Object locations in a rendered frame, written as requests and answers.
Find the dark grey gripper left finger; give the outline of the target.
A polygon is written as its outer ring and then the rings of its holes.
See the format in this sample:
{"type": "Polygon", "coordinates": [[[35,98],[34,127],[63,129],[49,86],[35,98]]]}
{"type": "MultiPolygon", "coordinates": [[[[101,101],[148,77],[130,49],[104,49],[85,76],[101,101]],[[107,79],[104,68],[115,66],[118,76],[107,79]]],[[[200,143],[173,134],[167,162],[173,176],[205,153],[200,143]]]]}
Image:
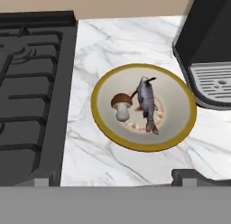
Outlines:
{"type": "Polygon", "coordinates": [[[60,186],[60,173],[58,171],[35,171],[28,176],[14,182],[13,186],[24,187],[56,187],[60,186]]]}

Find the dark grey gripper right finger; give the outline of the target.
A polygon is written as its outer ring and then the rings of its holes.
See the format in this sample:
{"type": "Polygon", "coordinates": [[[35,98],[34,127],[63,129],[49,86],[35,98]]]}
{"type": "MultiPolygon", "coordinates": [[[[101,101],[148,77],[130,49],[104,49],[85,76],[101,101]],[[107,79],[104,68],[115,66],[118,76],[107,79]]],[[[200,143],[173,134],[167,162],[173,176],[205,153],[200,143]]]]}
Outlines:
{"type": "Polygon", "coordinates": [[[172,177],[172,186],[177,187],[208,187],[208,186],[217,186],[217,187],[231,187],[231,179],[228,180],[212,180],[194,169],[173,169],[171,171],[172,177]]]}

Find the white bowl with yellow rim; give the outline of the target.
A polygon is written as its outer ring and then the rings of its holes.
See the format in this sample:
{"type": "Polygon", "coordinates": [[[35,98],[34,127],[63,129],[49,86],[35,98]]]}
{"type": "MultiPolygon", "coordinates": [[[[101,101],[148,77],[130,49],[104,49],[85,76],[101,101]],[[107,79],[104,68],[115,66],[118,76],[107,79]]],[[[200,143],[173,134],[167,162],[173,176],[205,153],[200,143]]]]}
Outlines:
{"type": "Polygon", "coordinates": [[[182,142],[194,127],[197,106],[187,85],[174,73],[145,63],[132,63],[110,70],[94,87],[90,107],[97,127],[114,143],[138,152],[158,152],[182,142]],[[136,90],[141,77],[155,77],[151,81],[154,95],[154,122],[159,134],[147,133],[146,119],[134,95],[128,108],[129,119],[119,122],[111,99],[118,93],[129,97],[136,90]]]}

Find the grey fish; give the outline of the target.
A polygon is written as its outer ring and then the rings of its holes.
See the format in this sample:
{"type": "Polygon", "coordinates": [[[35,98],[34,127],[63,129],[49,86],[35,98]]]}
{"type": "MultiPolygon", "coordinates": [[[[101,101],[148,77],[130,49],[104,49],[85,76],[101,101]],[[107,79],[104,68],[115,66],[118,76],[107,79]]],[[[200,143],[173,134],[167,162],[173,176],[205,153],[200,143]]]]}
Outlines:
{"type": "Polygon", "coordinates": [[[132,93],[130,98],[133,98],[134,95],[137,95],[138,97],[139,107],[136,109],[136,111],[143,111],[143,117],[146,119],[145,131],[147,133],[153,132],[154,134],[158,135],[159,131],[153,118],[154,110],[156,109],[151,84],[151,81],[153,80],[155,80],[155,77],[141,77],[136,90],[132,93]]]}

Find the brown cap white mushroom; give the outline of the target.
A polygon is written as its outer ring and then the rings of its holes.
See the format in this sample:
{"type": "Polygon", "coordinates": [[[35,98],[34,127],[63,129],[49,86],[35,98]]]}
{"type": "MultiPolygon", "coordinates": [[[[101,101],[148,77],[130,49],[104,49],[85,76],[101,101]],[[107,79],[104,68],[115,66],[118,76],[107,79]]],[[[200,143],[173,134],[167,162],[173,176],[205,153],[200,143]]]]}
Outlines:
{"type": "Polygon", "coordinates": [[[118,93],[111,99],[111,107],[116,110],[115,116],[119,122],[125,122],[129,119],[128,108],[132,104],[132,99],[125,93],[118,93]]]}

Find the black gas hob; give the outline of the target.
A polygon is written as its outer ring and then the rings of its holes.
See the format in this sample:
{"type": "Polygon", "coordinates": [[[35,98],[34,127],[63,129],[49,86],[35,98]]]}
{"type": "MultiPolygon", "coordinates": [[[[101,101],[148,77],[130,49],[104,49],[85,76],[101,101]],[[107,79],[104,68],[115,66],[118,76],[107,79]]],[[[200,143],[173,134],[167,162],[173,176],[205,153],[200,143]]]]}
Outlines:
{"type": "Polygon", "coordinates": [[[0,186],[61,174],[77,30],[72,11],[0,13],[0,186]]]}

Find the black coffee machine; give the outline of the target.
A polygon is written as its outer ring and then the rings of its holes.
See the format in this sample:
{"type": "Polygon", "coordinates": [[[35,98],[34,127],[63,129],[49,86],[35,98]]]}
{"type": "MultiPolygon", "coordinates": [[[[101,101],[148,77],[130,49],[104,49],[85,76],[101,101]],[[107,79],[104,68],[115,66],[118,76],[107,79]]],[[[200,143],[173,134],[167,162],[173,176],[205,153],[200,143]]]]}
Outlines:
{"type": "Polygon", "coordinates": [[[194,0],[172,50],[197,104],[231,110],[231,0],[194,0]]]}

